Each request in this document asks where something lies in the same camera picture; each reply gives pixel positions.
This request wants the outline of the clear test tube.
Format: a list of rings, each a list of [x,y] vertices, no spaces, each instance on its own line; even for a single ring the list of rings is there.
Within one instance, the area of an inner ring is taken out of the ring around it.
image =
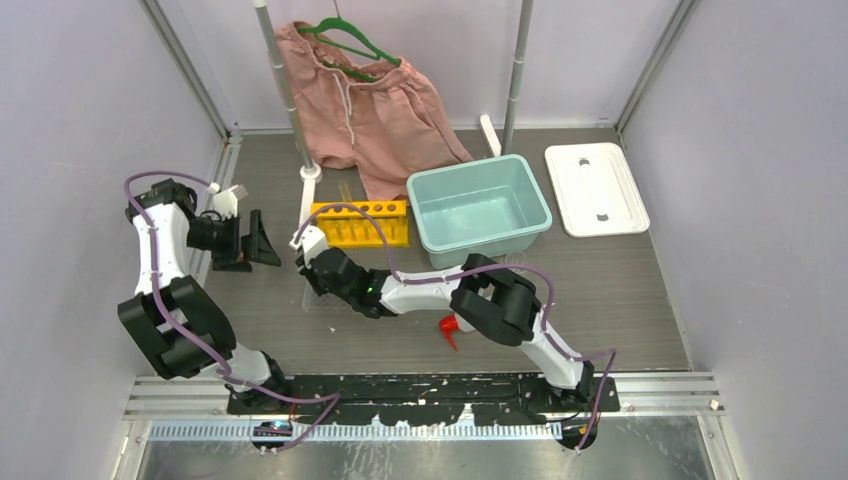
[[[342,201],[346,204],[345,210],[352,212],[350,205],[352,204],[353,197],[348,182],[345,180],[339,181],[338,189]]]

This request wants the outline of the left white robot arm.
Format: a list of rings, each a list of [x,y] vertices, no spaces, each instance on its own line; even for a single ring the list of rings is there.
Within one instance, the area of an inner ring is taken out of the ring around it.
[[[199,211],[196,191],[184,183],[187,175],[160,175],[148,191],[127,195],[125,215],[138,235],[140,273],[134,295],[117,307],[121,324],[160,377],[216,377],[238,407],[282,411],[292,397],[282,369],[268,354],[237,341],[224,311],[188,270],[195,251],[209,253],[216,271],[280,266],[260,210],[251,211],[250,229],[241,234],[243,186],[205,183],[212,207]]]

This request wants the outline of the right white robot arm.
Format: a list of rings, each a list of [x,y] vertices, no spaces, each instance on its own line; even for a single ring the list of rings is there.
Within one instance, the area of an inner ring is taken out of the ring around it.
[[[512,267],[471,254],[464,264],[438,272],[392,273],[361,267],[336,247],[302,253],[296,265],[317,295],[331,294],[368,318],[452,312],[458,329],[521,350],[567,410],[582,409],[594,396],[591,361],[558,334],[535,284]]]

